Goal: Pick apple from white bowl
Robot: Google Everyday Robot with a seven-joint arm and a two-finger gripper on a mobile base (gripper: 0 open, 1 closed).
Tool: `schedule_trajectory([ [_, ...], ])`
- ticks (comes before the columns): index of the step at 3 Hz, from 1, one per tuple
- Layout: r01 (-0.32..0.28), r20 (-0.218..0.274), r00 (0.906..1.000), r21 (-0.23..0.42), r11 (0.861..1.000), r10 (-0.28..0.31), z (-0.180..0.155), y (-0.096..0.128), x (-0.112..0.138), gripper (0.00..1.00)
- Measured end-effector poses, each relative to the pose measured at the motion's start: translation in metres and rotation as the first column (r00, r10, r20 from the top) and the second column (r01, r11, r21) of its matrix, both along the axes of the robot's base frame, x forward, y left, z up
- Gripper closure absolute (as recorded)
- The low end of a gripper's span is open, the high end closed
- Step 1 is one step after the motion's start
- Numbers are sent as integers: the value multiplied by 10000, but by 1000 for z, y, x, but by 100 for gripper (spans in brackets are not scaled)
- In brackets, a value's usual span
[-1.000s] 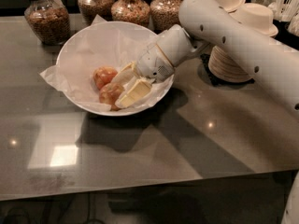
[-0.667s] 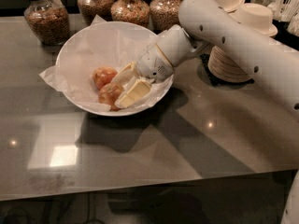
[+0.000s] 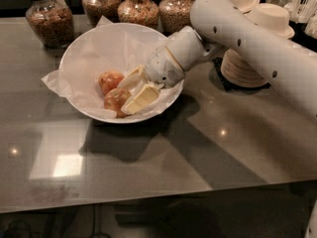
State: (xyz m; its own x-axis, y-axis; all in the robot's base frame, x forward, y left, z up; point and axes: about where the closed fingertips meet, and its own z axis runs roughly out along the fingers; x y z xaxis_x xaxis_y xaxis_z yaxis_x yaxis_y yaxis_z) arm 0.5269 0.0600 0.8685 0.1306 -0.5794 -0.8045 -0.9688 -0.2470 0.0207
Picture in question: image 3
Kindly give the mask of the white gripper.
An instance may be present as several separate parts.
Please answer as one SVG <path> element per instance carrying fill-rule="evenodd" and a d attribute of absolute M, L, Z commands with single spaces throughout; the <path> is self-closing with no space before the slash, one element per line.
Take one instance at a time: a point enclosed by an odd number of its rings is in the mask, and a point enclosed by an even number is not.
<path fill-rule="evenodd" d="M 185 78 L 185 72 L 167 47 L 158 47 L 146 60 L 120 81 L 119 87 L 134 89 L 121 110 L 129 115 L 143 110 L 159 98 L 161 88 L 173 88 Z"/>

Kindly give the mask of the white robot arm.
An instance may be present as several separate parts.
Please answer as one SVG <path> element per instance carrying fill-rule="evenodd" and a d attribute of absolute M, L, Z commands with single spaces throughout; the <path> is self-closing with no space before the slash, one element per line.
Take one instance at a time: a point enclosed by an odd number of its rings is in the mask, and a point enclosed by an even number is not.
<path fill-rule="evenodd" d="M 317 117 L 317 55 L 247 19 L 229 0 L 196 0 L 191 25 L 171 36 L 131 78 L 159 88 L 225 49 L 243 57 L 290 103 Z"/>

